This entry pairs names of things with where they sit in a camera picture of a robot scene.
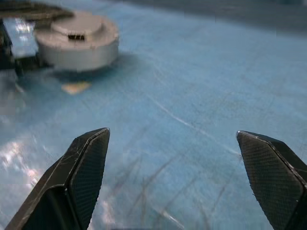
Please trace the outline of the blue plastic table mat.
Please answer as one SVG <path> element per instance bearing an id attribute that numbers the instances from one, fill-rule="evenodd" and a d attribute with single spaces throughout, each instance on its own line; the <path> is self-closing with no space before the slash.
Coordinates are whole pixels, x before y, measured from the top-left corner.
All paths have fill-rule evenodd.
<path id="1" fill-rule="evenodd" d="M 307 163 L 307 0 L 37 0 L 105 15 L 120 55 L 88 73 L 0 73 L 0 230 L 85 132 L 108 127 L 88 230 L 273 230 L 239 130 Z M 92 86 L 76 95 L 65 83 Z"/>

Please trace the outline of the grey motor housing copper windings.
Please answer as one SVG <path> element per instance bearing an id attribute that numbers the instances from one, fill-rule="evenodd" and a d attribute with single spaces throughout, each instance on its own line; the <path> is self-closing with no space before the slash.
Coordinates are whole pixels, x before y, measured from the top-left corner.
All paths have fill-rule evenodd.
<path id="1" fill-rule="evenodd" d="M 92 71 L 113 63 L 118 57 L 118 41 L 105 46 L 72 49 L 38 44 L 40 58 L 50 66 L 69 71 Z"/>

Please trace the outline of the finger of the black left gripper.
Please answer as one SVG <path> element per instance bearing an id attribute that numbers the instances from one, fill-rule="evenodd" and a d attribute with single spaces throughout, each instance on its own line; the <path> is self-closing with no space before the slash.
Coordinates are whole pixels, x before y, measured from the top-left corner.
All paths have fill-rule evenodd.
<path id="1" fill-rule="evenodd" d="M 0 19 L 44 20 L 70 16 L 73 16 L 72 11 L 55 5 L 35 1 L 0 1 Z"/>
<path id="2" fill-rule="evenodd" d="M 30 71 L 49 67 L 50 65 L 47 64 L 38 55 L 30 57 L 21 57 L 15 60 L 15 72 L 17 75 L 24 75 L 25 73 Z"/>

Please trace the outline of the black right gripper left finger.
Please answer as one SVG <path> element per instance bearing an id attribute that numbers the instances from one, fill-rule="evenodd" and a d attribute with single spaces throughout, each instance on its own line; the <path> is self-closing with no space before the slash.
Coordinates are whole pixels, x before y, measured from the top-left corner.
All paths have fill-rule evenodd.
<path id="1" fill-rule="evenodd" d="M 107 127 L 75 138 L 4 230 L 87 230 L 102 185 L 109 138 Z"/>

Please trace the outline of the small tan scrap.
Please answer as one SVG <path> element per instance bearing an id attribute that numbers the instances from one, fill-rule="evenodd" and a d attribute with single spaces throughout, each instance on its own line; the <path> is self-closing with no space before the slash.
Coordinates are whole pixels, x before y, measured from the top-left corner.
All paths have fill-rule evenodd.
<path id="1" fill-rule="evenodd" d="M 76 95 L 82 93 L 85 90 L 88 90 L 91 86 L 92 84 L 89 82 L 79 81 L 79 82 L 65 83 L 61 86 L 61 89 L 69 95 Z"/>

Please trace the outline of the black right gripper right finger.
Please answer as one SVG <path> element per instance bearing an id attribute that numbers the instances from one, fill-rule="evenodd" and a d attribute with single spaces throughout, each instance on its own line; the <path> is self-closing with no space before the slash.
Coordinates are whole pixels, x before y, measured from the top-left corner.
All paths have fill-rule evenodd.
<path id="1" fill-rule="evenodd" d="M 282 141 L 236 134 L 253 194 L 274 230 L 307 230 L 307 165 Z"/>

